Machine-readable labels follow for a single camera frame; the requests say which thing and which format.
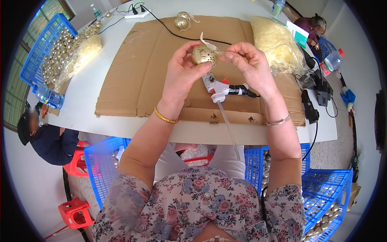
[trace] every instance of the red bottle cap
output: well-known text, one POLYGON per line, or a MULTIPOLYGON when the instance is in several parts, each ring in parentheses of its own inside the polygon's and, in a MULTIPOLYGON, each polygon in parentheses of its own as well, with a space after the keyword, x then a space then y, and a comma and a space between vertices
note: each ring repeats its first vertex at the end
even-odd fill
POLYGON ((345 56, 345 53, 344 53, 344 51, 342 49, 339 49, 339 53, 340 53, 341 56, 345 56))

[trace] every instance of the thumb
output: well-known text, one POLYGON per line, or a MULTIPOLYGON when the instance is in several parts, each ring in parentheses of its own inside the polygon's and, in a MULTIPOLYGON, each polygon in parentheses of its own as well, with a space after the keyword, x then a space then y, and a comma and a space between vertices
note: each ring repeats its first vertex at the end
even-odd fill
POLYGON ((250 64, 239 54, 227 51, 224 57, 234 64, 241 72, 245 72, 250 67, 250 64))
POLYGON ((212 63, 211 62, 205 62, 202 64, 199 64, 197 66, 194 66, 191 68, 190 75, 193 79, 193 81, 196 81, 197 79, 201 78, 204 76, 207 72, 209 72, 212 68, 212 63))

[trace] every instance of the black cap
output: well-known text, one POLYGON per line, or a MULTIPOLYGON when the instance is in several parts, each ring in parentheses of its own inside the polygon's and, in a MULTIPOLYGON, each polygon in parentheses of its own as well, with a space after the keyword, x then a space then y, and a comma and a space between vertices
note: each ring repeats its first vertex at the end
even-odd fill
POLYGON ((24 114, 20 117, 19 122, 17 123, 17 134, 23 145, 27 145, 31 141, 32 137, 29 134, 29 114, 26 101, 26 108, 24 109, 24 114))

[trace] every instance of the window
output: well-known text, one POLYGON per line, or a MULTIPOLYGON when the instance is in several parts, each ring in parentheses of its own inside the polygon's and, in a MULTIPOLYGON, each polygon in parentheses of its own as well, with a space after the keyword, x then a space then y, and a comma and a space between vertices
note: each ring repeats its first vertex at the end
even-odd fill
POLYGON ((65 0, 47 0, 39 8, 34 19, 29 24, 17 49, 8 78, 5 106, 3 109, 4 126, 11 130, 17 130, 17 122, 24 112, 24 100, 27 98, 29 92, 29 85, 19 78, 20 71, 36 38, 56 13, 63 13, 68 20, 74 17, 65 0))

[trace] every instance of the hand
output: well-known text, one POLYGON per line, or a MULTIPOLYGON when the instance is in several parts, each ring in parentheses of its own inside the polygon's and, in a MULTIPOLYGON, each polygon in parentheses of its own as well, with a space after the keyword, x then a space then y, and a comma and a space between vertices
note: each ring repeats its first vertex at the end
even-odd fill
POLYGON ((247 84, 258 91, 263 98, 278 91, 265 53, 252 44, 239 42, 231 45, 221 60, 234 64, 242 73, 247 84))
POLYGON ((308 45, 312 45, 312 46, 315 46, 316 45, 316 42, 310 38, 307 39, 307 44, 308 45))
POLYGON ((61 136, 65 130, 66 130, 65 128, 60 127, 60 129, 59 129, 59 136, 61 136))
POLYGON ((192 50, 200 43, 199 41, 190 41, 183 44, 169 61, 163 90, 163 99, 167 102, 184 101, 194 82, 212 68, 210 62, 197 66, 192 65, 192 50))

